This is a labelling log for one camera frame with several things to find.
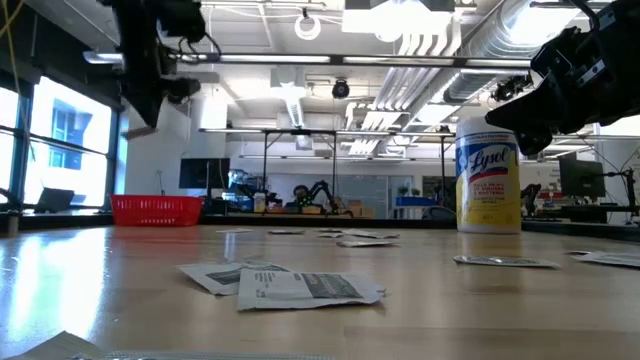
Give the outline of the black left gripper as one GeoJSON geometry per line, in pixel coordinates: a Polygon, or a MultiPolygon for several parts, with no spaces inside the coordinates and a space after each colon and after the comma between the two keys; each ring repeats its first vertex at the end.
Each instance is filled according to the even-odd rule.
{"type": "Polygon", "coordinates": [[[123,57],[118,78],[121,95],[136,110],[145,125],[155,128],[165,97],[157,20],[117,19],[116,23],[120,35],[117,49],[123,57]]]}

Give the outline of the silver foil towelette packet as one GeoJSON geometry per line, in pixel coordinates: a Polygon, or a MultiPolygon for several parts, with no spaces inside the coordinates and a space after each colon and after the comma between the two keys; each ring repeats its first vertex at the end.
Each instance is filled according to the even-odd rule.
{"type": "Polygon", "coordinates": [[[559,265],[547,260],[531,259],[521,257],[496,257],[496,256],[475,256],[456,255],[453,257],[456,263],[469,265],[501,266],[501,267],[522,267],[522,268],[545,268],[557,269],[559,265]]]}

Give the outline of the white drug facts packet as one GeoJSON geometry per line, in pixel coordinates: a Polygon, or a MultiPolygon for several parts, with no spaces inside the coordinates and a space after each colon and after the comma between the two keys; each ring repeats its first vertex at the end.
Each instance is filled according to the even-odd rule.
{"type": "Polygon", "coordinates": [[[586,263],[640,269],[640,253],[570,251],[566,255],[586,263]]]}

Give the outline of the Lysol wipes canister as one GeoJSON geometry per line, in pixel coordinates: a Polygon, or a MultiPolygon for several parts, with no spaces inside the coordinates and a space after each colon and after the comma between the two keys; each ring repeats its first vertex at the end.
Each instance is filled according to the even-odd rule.
{"type": "Polygon", "coordinates": [[[514,133],[473,117],[455,138],[457,229],[468,233],[521,231],[519,148],[514,133]]]}

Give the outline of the red plastic basket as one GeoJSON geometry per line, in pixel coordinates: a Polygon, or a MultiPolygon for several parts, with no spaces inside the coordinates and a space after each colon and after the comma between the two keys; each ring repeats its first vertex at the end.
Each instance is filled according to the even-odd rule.
{"type": "Polygon", "coordinates": [[[194,226],[203,204],[199,197],[163,195],[111,195],[110,201],[117,226],[194,226]]]}

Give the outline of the dark open laptop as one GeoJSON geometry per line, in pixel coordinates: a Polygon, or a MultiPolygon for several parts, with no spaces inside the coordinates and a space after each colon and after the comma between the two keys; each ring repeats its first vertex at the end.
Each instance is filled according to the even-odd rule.
{"type": "Polygon", "coordinates": [[[45,187],[35,205],[34,212],[37,214],[58,213],[68,210],[74,195],[75,192],[73,190],[45,187]]]}

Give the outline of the blue storage bin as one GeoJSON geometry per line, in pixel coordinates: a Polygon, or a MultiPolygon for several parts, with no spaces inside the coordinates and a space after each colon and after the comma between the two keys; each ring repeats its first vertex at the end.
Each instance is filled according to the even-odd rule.
{"type": "Polygon", "coordinates": [[[395,200],[396,207],[429,207],[437,206],[439,202],[434,198],[428,197],[397,197],[395,200]]]}

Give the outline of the person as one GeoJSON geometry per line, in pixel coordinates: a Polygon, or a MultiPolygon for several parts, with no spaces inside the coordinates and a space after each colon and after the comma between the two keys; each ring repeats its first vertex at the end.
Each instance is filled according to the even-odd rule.
{"type": "Polygon", "coordinates": [[[294,200],[288,202],[286,207],[304,208],[312,203],[309,196],[309,189],[305,185],[297,185],[293,190],[294,200]]]}

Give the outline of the white towelette packet grey band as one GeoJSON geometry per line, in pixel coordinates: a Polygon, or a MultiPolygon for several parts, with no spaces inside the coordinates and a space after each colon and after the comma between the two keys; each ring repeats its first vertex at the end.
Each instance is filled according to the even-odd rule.
{"type": "Polygon", "coordinates": [[[211,294],[220,296],[236,295],[238,293],[242,269],[289,272],[287,268],[258,260],[196,263],[177,265],[177,268],[211,294]]]}
{"type": "Polygon", "coordinates": [[[385,294],[385,287],[359,275],[243,269],[237,294],[237,310],[371,305],[379,302],[385,294]]]}

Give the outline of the cardboard boxes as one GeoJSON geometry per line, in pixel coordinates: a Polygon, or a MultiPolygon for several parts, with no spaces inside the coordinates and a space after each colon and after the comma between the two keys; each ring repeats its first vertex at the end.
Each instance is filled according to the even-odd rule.
{"type": "Polygon", "coordinates": [[[365,205],[361,200],[349,200],[348,210],[354,218],[374,218],[375,208],[365,205]]]}

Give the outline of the white packet grey print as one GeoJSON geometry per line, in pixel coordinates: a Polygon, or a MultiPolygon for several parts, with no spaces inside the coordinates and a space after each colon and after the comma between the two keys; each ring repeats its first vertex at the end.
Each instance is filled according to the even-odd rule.
{"type": "Polygon", "coordinates": [[[109,353],[99,346],[66,331],[5,360],[101,360],[109,353]]]}

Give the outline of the silver ventilation duct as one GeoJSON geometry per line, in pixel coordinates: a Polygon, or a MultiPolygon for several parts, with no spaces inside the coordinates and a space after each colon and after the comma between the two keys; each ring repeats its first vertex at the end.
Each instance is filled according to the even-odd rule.
{"type": "MultiPolygon", "coordinates": [[[[580,12],[578,8],[532,6],[532,2],[559,0],[505,0],[471,40],[462,48],[465,57],[531,58],[547,41],[557,36],[580,12]]],[[[463,103],[484,90],[497,75],[452,74],[443,90],[447,103],[463,103]]]]}

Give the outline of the black wall monitor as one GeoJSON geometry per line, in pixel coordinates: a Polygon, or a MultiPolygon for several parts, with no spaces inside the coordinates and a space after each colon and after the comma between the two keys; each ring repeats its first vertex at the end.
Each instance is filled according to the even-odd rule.
{"type": "Polygon", "coordinates": [[[225,189],[229,185],[229,158],[184,158],[180,162],[181,189],[225,189]]]}

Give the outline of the black overhead frame bar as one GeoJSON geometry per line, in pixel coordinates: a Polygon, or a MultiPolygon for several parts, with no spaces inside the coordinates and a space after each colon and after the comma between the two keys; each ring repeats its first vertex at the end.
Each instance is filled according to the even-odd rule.
{"type": "Polygon", "coordinates": [[[249,54],[249,53],[196,53],[170,55],[170,58],[189,63],[228,65],[320,65],[361,67],[424,67],[479,70],[522,70],[530,68],[527,58],[474,58],[447,56],[365,56],[365,55],[304,55],[304,54],[249,54]]]}

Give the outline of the black table edge frame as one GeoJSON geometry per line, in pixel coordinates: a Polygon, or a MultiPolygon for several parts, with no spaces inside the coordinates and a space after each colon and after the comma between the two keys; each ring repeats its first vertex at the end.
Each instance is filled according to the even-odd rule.
{"type": "MultiPolygon", "coordinates": [[[[15,225],[22,231],[53,230],[63,228],[89,228],[111,226],[115,218],[111,214],[17,214],[0,213],[0,234],[5,235],[15,225]]],[[[202,216],[198,225],[216,226],[264,226],[309,228],[372,228],[372,229],[426,229],[455,230],[453,220],[376,220],[344,217],[277,217],[253,216],[202,216]]],[[[522,229],[554,235],[590,237],[640,243],[640,226],[617,226],[592,223],[525,221],[522,229]]]]}

